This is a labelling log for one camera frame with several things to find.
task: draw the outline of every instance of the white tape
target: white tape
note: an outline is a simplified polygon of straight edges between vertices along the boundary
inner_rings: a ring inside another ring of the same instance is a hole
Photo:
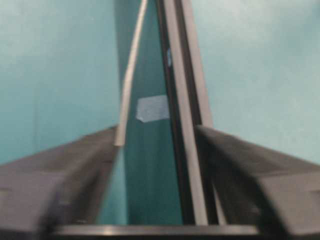
[[[136,108],[136,118],[143,123],[169,119],[167,96],[159,95],[140,98]]]

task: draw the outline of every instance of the metal bar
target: metal bar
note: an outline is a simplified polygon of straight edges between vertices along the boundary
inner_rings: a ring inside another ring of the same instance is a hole
[[[212,113],[209,105],[208,91],[206,88],[205,75],[203,71],[202,58],[198,43],[198,34],[196,23],[194,20],[193,9],[191,0],[176,0],[177,16],[180,15],[182,27],[180,27],[180,34],[183,36],[181,39],[185,44],[185,62],[189,64],[186,67],[189,70],[189,95],[191,102],[196,105],[193,107],[192,116],[193,124],[202,125],[205,127],[213,128]],[[219,223],[221,225],[227,224],[226,216],[224,214],[220,198],[215,189],[214,183],[206,179],[207,157],[199,147],[199,139],[197,139],[198,154],[200,159],[200,167],[202,168],[202,184],[204,188],[204,197],[206,208],[208,211],[208,220],[211,224]]]
[[[115,136],[115,146],[123,146],[126,142],[126,129],[128,122],[128,114],[130,108],[130,98],[131,98],[131,88],[135,72],[135,67],[137,63],[137,56],[139,50],[139,42],[141,38],[142,27],[144,23],[144,18],[147,10],[148,0],[142,0],[139,14],[134,30],[134,36],[132,40],[128,65],[126,67],[126,72],[123,80],[123,92],[122,92],[122,106],[120,112],[120,122],[116,131]]]
[[[172,67],[171,50],[168,36],[168,24],[164,10],[163,0],[157,0],[158,26],[160,31],[163,71],[165,75],[166,92],[169,101],[170,123],[174,148],[174,158],[179,187],[182,220],[185,225],[195,224],[194,208],[186,163],[186,152],[182,134],[181,116],[179,113],[178,97],[174,69]]]
[[[195,83],[196,97],[199,106],[199,113],[201,117],[201,124],[203,126],[212,128],[212,113],[209,106],[209,98],[206,88],[205,75],[203,71],[202,58],[198,47],[198,35],[192,10],[192,3],[190,0],[181,0],[181,6],[187,36],[186,40],[192,63],[193,78]]]
[[[187,87],[184,57],[182,53],[179,27],[176,17],[175,1],[164,0],[164,9],[166,21],[169,23],[167,26],[168,35],[172,52],[176,93],[179,105],[179,113],[181,116],[183,143],[186,152],[187,170],[191,188],[195,223],[197,225],[207,225],[208,216]]]
[[[50,239],[211,239],[260,240],[274,239],[264,236],[252,225],[229,226],[114,226],[67,225],[62,226]]]

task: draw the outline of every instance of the teal panel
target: teal panel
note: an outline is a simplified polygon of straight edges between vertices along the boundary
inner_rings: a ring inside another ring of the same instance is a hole
[[[320,163],[318,0],[193,0],[215,128]]]
[[[0,0],[0,164],[117,124],[114,0]],[[123,160],[103,215],[126,223]]]
[[[125,72],[140,0],[115,2],[120,75]],[[133,80],[124,149],[129,224],[181,224],[170,120],[136,119],[140,98],[165,95],[157,10],[150,0]]]

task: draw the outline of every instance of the gray strip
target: gray strip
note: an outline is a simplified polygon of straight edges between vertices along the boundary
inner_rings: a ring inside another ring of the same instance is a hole
[[[8,196],[7,189],[0,189],[0,209]]]
[[[186,162],[189,174],[192,204],[195,223],[208,225],[204,191],[200,174],[196,139],[192,122],[191,108],[186,83],[183,55],[180,44],[178,22],[176,18],[175,1],[164,0],[164,9],[168,24],[168,35],[172,52],[174,78],[181,116],[182,135],[186,152]]]
[[[166,95],[140,98],[136,108],[136,118],[143,123],[169,118],[168,98]]]
[[[209,105],[208,91],[206,88],[205,75],[203,71],[202,58],[198,43],[198,34],[193,15],[191,0],[181,0],[182,10],[184,15],[184,23],[186,28],[187,40],[191,55],[195,90],[200,110],[202,125],[205,127],[213,128],[212,113]],[[213,186],[215,207],[217,211],[218,222],[220,225],[227,224],[226,216],[224,214],[218,193]]]

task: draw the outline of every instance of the gray surface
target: gray surface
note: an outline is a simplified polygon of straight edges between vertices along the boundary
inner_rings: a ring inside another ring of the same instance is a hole
[[[320,163],[318,0],[193,0],[213,126]]]
[[[36,240],[56,224],[93,223],[118,149],[114,136],[109,128],[1,166],[1,237]]]
[[[8,193],[7,189],[0,189],[0,210],[3,207],[3,203],[6,200]]]
[[[212,128],[198,129],[209,143],[212,176],[219,180],[230,223],[263,224],[289,239],[319,239],[320,166]]]

